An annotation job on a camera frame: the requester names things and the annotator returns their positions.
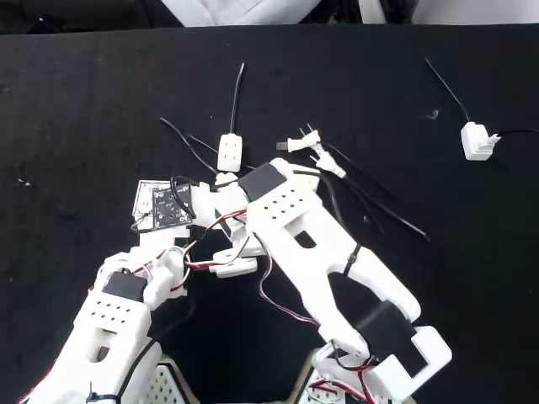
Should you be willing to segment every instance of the robotic arm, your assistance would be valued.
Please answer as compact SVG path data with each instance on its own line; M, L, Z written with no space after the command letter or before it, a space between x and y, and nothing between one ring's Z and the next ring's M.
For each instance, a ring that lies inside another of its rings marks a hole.
M325 210L314 192L318 177L298 173L316 170L299 168L275 159L240 179L220 174L216 192L205 183L192 186L193 224L219 227L232 243L206 266L219 277L235 276L255 271L253 256L268 254L296 286L327 343L312 359L318 373L365 396L369 391L403 401L451 360L451 351L433 327L412 326L420 315L414 296ZM229 212L245 217L227 218ZM302 233L313 247L300 245L296 237ZM169 230L141 234L139 247L105 260L51 372L21 402L139 402L162 354L147 336L150 311L186 295L184 282L196 264L173 245L174 237ZM359 324L350 324L335 305L328 282L332 272L365 285L380 299ZM336 347L348 353L340 361L332 357ZM351 359L369 361L361 380L342 366Z

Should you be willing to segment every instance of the black tabletop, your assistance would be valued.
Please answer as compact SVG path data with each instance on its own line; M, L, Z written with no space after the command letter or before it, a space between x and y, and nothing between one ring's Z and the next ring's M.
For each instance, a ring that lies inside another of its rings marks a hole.
M508 136L487 162L466 161L462 113L424 57L473 120L530 128L539 126L538 41L533 25L0 37L0 401L13 402L47 371L99 265L137 244L129 225L138 179L212 180L158 118L216 146L243 61L237 133L249 163L277 156L275 143L309 122L396 195L380 200L429 233L425 242L375 210L381 236L334 181L352 235L417 296L417 324L435 326L453 350L417 401L531 397L539 136ZM199 254L225 246L214 236ZM323 343L259 298L259 276L197 274L189 297L154 312L152 335L163 335L203 402L285 399ZM351 321L374 303L364 287L331 280ZM302 310L280 270L267 289Z

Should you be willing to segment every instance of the black cable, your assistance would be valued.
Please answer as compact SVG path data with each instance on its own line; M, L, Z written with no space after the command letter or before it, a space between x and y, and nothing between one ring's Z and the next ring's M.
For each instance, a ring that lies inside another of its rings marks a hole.
M178 189L177 189L177 181L178 179L183 179L184 181L187 180L187 184L189 185L189 194L191 193L191 184L193 183L192 180L190 180L187 177L184 177L182 175L175 175L170 178L170 190L172 191L172 197L176 201L176 203L179 205L179 207L185 211L189 216L191 216L191 219L196 218L195 211L191 206L189 206L188 203L186 203L181 196L179 196Z
M539 135L538 129L511 129L511 130L502 130L501 132L496 133L497 136L502 137L506 135L513 135L516 133L535 133Z
M340 212L339 208L339 202L337 201L337 195L335 194L335 188L334 185L331 183L331 180L328 178L327 175L321 175L320 179L328 189L329 199L331 200L331 206L333 207L335 218L337 219L337 222L347 231L346 225L344 224L343 215Z
M146 356L150 348L153 346L153 344L156 342L155 339L150 340L150 342L144 347L144 349L136 356L135 360L133 361L133 364L127 371L127 374L125 375L124 382L122 383L120 389L118 390L117 396L121 399L121 397L124 395L125 390L127 389L127 386L129 385L129 382L131 380L131 377L133 376L133 373L135 372L136 367L141 362L141 360Z
M185 143L185 145L189 148L189 150L193 153L193 155L198 159L199 162L204 164L209 170L211 170L215 175L217 175L217 170L200 156L200 154L191 146L191 144L180 129L178 129L170 121L164 119L163 117L159 118L159 120L163 122L166 126L168 126L168 128L170 128L176 135L179 136L179 138Z
M340 361L340 357L339 357L339 349L337 348L337 344L335 343L335 340L331 340L331 346L334 348L334 359L335 359L335 362L337 362L337 365L340 367L340 368L343 368L344 370L358 370L361 366L358 365L358 366L346 366L345 364L343 364L341 361Z
M382 228L382 225L380 224L380 221L376 218L376 215L372 211L371 207L366 201L366 197L358 191L356 188L354 188L348 181L344 181L346 185L348 185L348 188L350 188L350 191L352 191L352 194L360 201L360 203L365 207L365 210L367 211L367 214L371 217L372 222L374 223L374 226L378 229L378 231L384 235L384 229Z
M239 68L239 72L237 73L236 87L234 88L234 98L232 100L232 113L230 116L230 133L235 133L234 129L236 127L237 98L239 96L239 85L242 81L244 68L245 68L245 62L242 63L241 67Z
M466 121L467 122L470 122L471 119L470 119L470 115L468 113L468 111L466 111L466 108L464 108L464 105L461 103L461 101L458 99L458 97L456 96L455 93L453 93L453 90L451 90L451 88L449 87L449 85L447 84L446 80L444 80L442 78L442 76L438 73L438 71L435 69L434 66L432 66L432 63L430 63L430 60L428 58L425 57L424 61L427 62L427 65L429 65L430 67L430 70L432 70L432 72L436 75L436 77L438 77L438 80L440 80L440 82L444 85L444 87L446 88L446 90L449 92L449 94L451 94L451 96L453 97L453 99L455 100L455 102L458 104L459 107L461 107L461 111L462 113L464 114L464 117L466 118Z
M351 165L353 168L358 170L360 173L362 173L364 176L368 177L373 183L375 183L380 189L382 189L386 194L391 196L392 198L397 198L393 192L391 192L386 186L384 186L378 178L376 178L374 175L369 174L367 171L365 171L363 168L361 168L354 160L352 160L350 157L346 156L340 149L338 149L336 146L332 145L331 143L327 143L326 141L321 142L322 146L329 147L331 150L339 154L346 162L348 162L349 165Z
M429 237L427 236L427 233L425 233L423 230L419 229L417 226L414 226L412 223L407 221L406 219L402 218L397 213L393 212L391 209L389 209L387 206L385 206L383 203L377 201L376 199L372 198L365 190L354 180L346 177L344 178L344 181L349 183L349 186L352 189L357 190L359 193L361 193L367 200L369 200L374 206L377 206L379 209L386 212L388 215L390 215L393 219L400 221L402 224L404 224L407 228L410 230L418 233L420 236L422 236L425 240L429 240Z

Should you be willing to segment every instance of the white connector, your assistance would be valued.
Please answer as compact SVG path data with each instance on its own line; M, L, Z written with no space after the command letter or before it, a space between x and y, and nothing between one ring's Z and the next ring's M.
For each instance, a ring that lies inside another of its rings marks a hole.
M242 148L241 136L234 133L222 135L217 155L217 169L237 173L242 166Z
M475 122L466 123L461 130L462 147L467 160L488 160L494 146L501 139L498 135L489 136L484 125Z
M289 137L287 141L280 141L277 143L277 150L287 150L289 153L296 152L301 149L313 147L317 143L320 143L320 135L318 134L318 130L312 130L301 139L291 139Z
M329 171L335 174L339 178L346 176L346 171L334 160L334 158L327 151L321 151L318 153L318 160L311 156L311 159L317 164L317 168L324 171Z

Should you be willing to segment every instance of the white power adapter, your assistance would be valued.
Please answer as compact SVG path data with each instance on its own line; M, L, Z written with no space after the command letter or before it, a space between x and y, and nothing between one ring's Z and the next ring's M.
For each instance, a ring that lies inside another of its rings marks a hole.
M467 160L488 160L494 146L501 139L498 135L489 136L484 125L468 122L461 129L462 147Z
M243 140L241 136L228 133L221 136L217 169L219 171L237 173L242 166Z

